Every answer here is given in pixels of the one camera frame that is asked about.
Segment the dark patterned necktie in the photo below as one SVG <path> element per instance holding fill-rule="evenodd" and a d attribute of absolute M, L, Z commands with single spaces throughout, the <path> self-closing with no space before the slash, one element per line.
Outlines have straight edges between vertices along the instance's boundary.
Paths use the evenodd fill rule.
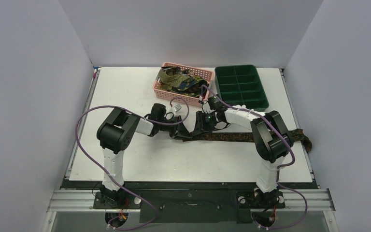
<path fill-rule="evenodd" d="M 294 142 L 301 141 L 305 147 L 306 152 L 312 150 L 311 140 L 303 133 L 302 129 L 295 129 L 289 131 L 293 137 Z M 198 135 L 193 138 L 182 139 L 183 142 L 189 141 L 221 141 L 221 142 L 248 142 L 253 143 L 254 138 L 251 132 L 219 132 Z"/>

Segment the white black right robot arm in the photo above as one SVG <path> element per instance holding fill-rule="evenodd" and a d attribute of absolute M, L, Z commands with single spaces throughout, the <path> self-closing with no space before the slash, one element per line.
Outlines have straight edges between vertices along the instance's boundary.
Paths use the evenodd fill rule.
<path fill-rule="evenodd" d="M 207 100 L 209 112 L 196 112 L 194 137 L 212 133 L 218 123 L 235 124 L 250 129 L 258 155 L 261 157 L 260 171 L 253 193 L 259 206 L 272 201 L 272 193 L 278 188 L 279 171 L 287 154 L 292 154 L 294 140 L 277 111 L 258 112 L 245 105 L 228 105 L 217 95 Z"/>

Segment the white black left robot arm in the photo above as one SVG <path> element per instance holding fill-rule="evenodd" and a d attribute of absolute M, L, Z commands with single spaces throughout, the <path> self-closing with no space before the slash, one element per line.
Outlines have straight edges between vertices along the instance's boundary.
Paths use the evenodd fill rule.
<path fill-rule="evenodd" d="M 147 118 L 141 118 L 126 110 L 116 107 L 106 117 L 97 131 L 97 139 L 104 155 L 104 175 L 100 192 L 106 196 L 106 202 L 113 208 L 119 208 L 125 201 L 122 190 L 124 150 L 128 148 L 133 135 L 140 133 L 149 137 L 160 131 L 168 132 L 173 139 L 190 138 L 180 116 L 175 110 L 166 110 L 163 104 L 155 103 Z"/>

